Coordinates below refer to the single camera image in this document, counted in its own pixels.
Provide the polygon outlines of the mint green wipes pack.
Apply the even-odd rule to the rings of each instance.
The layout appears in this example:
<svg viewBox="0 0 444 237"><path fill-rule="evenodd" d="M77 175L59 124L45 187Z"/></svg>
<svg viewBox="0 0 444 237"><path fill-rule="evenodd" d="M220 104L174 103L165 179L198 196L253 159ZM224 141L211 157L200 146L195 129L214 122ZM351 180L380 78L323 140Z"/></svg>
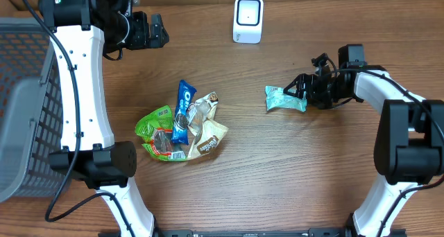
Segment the mint green wipes pack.
<svg viewBox="0 0 444 237"><path fill-rule="evenodd" d="M275 86L265 86L266 110L275 108L296 109L300 112L306 111L307 100L290 96L284 93L284 89Z"/></svg>

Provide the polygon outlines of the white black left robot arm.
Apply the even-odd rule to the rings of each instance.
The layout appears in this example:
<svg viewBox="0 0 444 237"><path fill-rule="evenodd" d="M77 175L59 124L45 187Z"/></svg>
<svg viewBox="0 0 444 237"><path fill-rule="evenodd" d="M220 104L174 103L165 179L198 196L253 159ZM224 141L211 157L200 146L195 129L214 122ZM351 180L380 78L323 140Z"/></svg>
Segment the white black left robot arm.
<svg viewBox="0 0 444 237"><path fill-rule="evenodd" d="M134 11L139 0L39 0L58 62L61 148L51 169L82 181L109 206L120 236L159 236L135 182L137 153L115 141L108 120L103 61L124 49L158 49L169 40L162 18Z"/></svg>

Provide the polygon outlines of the green snack bag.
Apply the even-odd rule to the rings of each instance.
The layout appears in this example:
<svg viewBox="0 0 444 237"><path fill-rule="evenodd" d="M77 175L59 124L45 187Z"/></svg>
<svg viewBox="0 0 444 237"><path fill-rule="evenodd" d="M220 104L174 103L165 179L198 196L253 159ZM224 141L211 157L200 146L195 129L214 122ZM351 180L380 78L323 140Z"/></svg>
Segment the green snack bag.
<svg viewBox="0 0 444 237"><path fill-rule="evenodd" d="M135 126L135 134L144 140L142 146L160 161L185 161L186 154L179 144L173 143L173 116L165 105L141 118Z"/></svg>

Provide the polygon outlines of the blue Oreo cookie pack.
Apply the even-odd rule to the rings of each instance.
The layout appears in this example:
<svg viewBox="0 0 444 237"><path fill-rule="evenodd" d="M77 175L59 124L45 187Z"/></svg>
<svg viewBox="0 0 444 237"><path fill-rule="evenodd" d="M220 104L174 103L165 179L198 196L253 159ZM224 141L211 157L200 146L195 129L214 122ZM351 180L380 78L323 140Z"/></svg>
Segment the blue Oreo cookie pack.
<svg viewBox="0 0 444 237"><path fill-rule="evenodd" d="M188 84L185 80L181 80L178 88L178 100L173 119L173 136L172 142L183 143L188 145L187 133L187 110L192 102L192 98L196 93L196 89Z"/></svg>

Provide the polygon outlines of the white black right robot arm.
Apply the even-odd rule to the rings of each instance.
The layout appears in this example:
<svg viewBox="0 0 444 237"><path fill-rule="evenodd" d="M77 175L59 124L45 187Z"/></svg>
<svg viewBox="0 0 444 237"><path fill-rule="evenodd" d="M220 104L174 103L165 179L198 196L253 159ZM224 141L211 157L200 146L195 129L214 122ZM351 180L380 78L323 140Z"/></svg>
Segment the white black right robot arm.
<svg viewBox="0 0 444 237"><path fill-rule="evenodd" d="M361 44L312 59L313 74L300 74L283 92L319 109L352 100L367 102L380 115L373 150L377 178L344 227L324 236L405 236L393 230L410 197L443 183L443 101L415 95L380 65L369 65Z"/></svg>

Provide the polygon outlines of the beige brown snack bag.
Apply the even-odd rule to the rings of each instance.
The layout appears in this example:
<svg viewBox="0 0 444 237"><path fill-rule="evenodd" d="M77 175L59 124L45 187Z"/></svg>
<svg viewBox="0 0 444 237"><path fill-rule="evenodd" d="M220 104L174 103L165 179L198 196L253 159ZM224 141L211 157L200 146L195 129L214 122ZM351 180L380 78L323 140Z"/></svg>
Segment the beige brown snack bag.
<svg viewBox="0 0 444 237"><path fill-rule="evenodd" d="M187 160L214 152L229 128L214 120L219 97L213 91L192 102L187 110L188 129L194 140L187 154Z"/></svg>

